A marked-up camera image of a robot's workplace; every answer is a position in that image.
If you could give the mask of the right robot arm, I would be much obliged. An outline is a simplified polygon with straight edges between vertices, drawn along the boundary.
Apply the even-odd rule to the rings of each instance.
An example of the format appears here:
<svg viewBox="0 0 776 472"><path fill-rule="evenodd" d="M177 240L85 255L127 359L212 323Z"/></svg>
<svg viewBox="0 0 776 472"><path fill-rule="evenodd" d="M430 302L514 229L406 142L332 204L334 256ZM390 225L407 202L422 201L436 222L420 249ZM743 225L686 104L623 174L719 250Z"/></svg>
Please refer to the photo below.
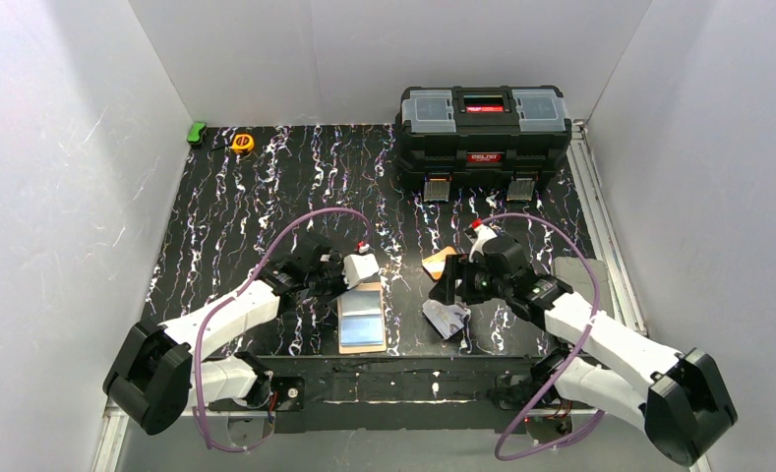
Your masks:
<svg viewBox="0 0 776 472"><path fill-rule="evenodd" d="M536 273L509 236L491 234L468 254L447 255L429 296L446 306L502 300L564 342L528 375L499 379L489 395L503 406L529 411L556 400L584 403L638 428L684 467L739 420L709 354L682 353L617 322L565 281Z"/></svg>

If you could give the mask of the beige card holder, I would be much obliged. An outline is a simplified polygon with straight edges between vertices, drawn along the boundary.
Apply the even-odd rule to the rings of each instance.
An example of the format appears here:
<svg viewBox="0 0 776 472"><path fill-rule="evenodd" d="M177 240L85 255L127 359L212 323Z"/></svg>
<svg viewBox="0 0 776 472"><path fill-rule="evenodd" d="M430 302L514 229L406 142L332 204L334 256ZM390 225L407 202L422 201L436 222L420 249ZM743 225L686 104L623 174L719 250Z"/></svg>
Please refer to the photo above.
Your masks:
<svg viewBox="0 0 776 472"><path fill-rule="evenodd" d="M363 283L341 295L337 314L341 355L387 350L384 289L380 282Z"/></svg>

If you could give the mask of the white card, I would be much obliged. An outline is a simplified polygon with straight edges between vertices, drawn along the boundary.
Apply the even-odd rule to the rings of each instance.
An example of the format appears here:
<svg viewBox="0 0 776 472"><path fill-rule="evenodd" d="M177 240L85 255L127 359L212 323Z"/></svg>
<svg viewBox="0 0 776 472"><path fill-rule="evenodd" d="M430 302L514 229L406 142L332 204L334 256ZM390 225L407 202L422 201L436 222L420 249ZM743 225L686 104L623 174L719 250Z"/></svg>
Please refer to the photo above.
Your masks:
<svg viewBox="0 0 776 472"><path fill-rule="evenodd" d="M444 305L436 300L427 300L422 305L422 314L443 340L462 331L470 310L462 305Z"/></svg>

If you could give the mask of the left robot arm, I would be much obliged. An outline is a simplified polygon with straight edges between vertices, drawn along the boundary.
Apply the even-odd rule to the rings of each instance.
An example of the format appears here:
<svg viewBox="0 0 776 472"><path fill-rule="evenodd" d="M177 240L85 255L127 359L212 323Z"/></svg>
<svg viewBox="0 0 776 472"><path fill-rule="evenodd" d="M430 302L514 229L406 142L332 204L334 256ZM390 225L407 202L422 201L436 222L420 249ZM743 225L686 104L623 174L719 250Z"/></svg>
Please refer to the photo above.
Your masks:
<svg viewBox="0 0 776 472"><path fill-rule="evenodd" d="M372 255L343 256L328 238L309 233L290 254L268 260L243 285L191 314L135 323L102 390L149 435L166 430L196 400L263 409L273 402L272 369L251 354L212 354L297 301L332 301L377 270Z"/></svg>

